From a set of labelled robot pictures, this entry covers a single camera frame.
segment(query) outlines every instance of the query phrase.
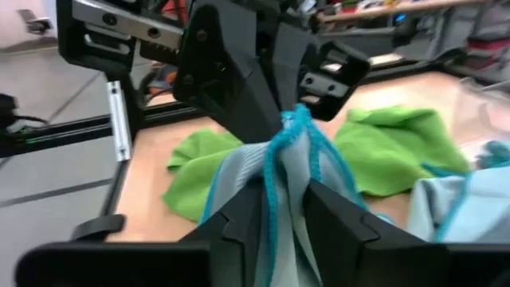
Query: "wooden table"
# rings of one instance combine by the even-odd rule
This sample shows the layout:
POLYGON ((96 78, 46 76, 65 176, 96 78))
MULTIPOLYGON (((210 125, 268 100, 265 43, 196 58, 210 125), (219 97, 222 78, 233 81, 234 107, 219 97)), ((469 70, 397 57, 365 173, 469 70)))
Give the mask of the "wooden table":
POLYGON ((341 13, 337 15, 325 16, 321 14, 320 20, 324 23, 329 22, 349 22, 363 18, 378 17, 405 12, 419 12, 427 10, 438 10, 453 6, 462 6, 473 3, 490 2, 492 0, 421 0, 420 2, 403 2, 395 6, 374 7, 365 10, 357 10, 354 13, 341 13))
MULTIPOLYGON (((459 101, 466 101, 458 87, 458 79, 441 73, 385 81, 358 88, 338 116, 330 122, 317 122, 325 134, 333 137, 345 121, 350 108, 383 108, 395 105, 435 108, 459 145, 479 139, 473 126, 456 123, 459 101)), ((172 100, 171 96, 158 101, 172 100)), ((188 120, 150 128, 139 132, 134 153, 116 208, 126 215, 123 231, 109 236, 111 242, 174 242, 195 228, 195 223, 172 213, 161 195, 170 186, 173 175, 166 164, 175 147, 199 128, 224 129, 209 118, 188 120)), ((409 195, 395 195, 385 199, 366 198, 372 211, 388 214, 404 227, 409 195)))

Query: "blue string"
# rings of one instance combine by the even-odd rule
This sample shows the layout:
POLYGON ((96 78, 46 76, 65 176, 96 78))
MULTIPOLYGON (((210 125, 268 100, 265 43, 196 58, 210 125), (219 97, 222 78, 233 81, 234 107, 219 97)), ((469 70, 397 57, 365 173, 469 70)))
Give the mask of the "blue string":
POLYGON ((269 274, 266 282, 267 286, 271 285, 271 280, 273 279, 278 247, 278 197, 274 183, 275 160, 278 152, 293 144, 301 134, 307 114, 308 110, 302 104, 296 106, 295 112, 282 112, 281 116, 284 121, 284 129, 278 132, 271 142, 269 142, 268 151, 265 155, 262 174, 264 176, 268 200, 269 274))
POLYGON ((459 194, 459 197, 453 204, 452 209, 446 215, 445 220, 437 229, 436 235, 434 236, 433 239, 434 242, 439 243, 445 240, 445 237, 448 234, 448 231, 452 226, 453 221, 457 217, 457 214, 459 213, 462 205, 464 205, 465 200, 468 198, 468 188, 472 177, 473 173, 469 173, 465 176, 464 185, 462 186, 461 193, 459 194))
POLYGON ((314 129, 315 125, 312 122, 312 118, 308 115, 306 119, 308 135, 310 136, 310 176, 322 183, 322 175, 320 172, 320 134, 314 129))

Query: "mounting hole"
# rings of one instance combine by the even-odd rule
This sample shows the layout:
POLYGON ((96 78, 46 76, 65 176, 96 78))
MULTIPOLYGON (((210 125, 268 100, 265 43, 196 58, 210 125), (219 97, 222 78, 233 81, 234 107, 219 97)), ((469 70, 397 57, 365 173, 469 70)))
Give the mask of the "mounting hole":
POLYGON ((117 18, 114 14, 106 13, 103 15, 103 22, 108 26, 115 26, 117 24, 117 18))
POLYGON ((159 37, 159 30, 156 29, 156 28, 150 28, 148 31, 147 31, 147 36, 153 38, 153 39, 156 39, 157 37, 159 37))

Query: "black plastic bracket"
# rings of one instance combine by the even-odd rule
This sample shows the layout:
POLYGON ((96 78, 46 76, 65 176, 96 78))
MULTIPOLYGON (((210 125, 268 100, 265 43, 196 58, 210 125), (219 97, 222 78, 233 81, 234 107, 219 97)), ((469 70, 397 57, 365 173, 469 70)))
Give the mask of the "black plastic bracket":
POLYGON ((211 267, 208 242, 56 242, 27 252, 14 280, 17 287, 236 286, 215 285, 211 267))
POLYGON ((510 246, 424 242, 315 180, 304 214, 324 287, 510 283, 510 246))
MULTIPOLYGON (((139 14, 141 1, 127 2, 107 0, 131 13, 139 14)), ((120 39, 89 29, 86 23, 73 18, 73 1, 57 0, 58 50, 60 55, 72 65, 95 69, 113 75, 131 72, 135 55, 136 39, 120 39), (110 52, 87 45, 87 41, 123 45, 129 49, 126 54, 110 52)))
POLYGON ((338 41, 329 41, 320 47, 319 67, 315 67, 316 73, 321 73, 332 80, 347 87, 347 91, 341 97, 323 96, 315 104, 307 104, 314 119, 333 120, 340 109, 349 100, 350 95, 358 88, 365 76, 370 72, 368 57, 348 45, 338 41), (322 69, 323 63, 340 63, 341 67, 335 72, 322 69))
POLYGON ((94 218, 77 226, 71 240, 102 242, 109 234, 120 232, 124 228, 126 218, 122 214, 114 214, 94 218))
POLYGON ((264 190, 263 179, 250 180, 220 210, 180 240, 210 242, 213 282, 218 286, 253 286, 264 190), (228 261, 232 261, 232 264, 224 264, 228 261))
POLYGON ((175 99, 207 111, 246 144, 271 139, 280 111, 256 51, 257 14, 229 1, 196 2, 182 38, 175 99), (257 128, 246 128, 250 119, 257 128))

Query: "gray floor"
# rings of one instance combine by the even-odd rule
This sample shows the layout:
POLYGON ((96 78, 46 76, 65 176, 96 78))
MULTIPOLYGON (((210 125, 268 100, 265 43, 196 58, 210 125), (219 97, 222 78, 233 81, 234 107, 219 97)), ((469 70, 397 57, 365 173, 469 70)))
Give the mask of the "gray floor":
MULTIPOLYGON (((470 27, 459 21, 449 32, 447 46, 459 45, 470 27)), ((403 53, 422 56, 429 43, 414 42, 403 53)), ((147 71, 147 62, 137 60, 134 82, 147 71)), ((107 114, 105 90, 98 72, 67 64, 55 49, 0 55, 0 92, 18 98, 20 114, 40 116, 53 124, 107 114)), ((13 267, 22 253, 46 242, 67 240, 74 226, 96 217, 108 185, 11 206, 2 203, 104 182, 113 176, 115 165, 112 138, 0 159, 0 286, 13 285, 13 267)))

